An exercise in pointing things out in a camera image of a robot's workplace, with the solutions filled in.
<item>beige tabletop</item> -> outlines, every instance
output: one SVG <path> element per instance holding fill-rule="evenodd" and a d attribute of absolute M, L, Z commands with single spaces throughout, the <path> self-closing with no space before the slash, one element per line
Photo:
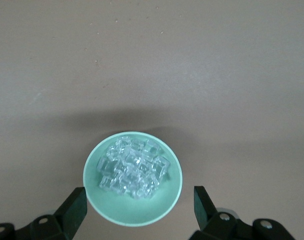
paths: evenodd
<path fill-rule="evenodd" d="M 0 0 L 0 222 L 55 210 L 104 138 L 150 133 L 183 189 L 145 227 L 88 204 L 76 240 L 187 240 L 193 186 L 304 240 L 304 0 Z"/>

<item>screw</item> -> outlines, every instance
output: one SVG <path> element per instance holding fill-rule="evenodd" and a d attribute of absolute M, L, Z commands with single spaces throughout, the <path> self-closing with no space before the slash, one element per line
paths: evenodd
<path fill-rule="evenodd" d="M 271 229 L 272 228 L 272 224 L 269 221 L 262 220 L 260 223 L 261 223 L 262 227 L 264 227 L 266 229 Z"/>
<path fill-rule="evenodd" d="M 221 213 L 220 214 L 220 218 L 224 221 L 229 221 L 230 220 L 230 216 L 227 215 L 226 213 Z"/>

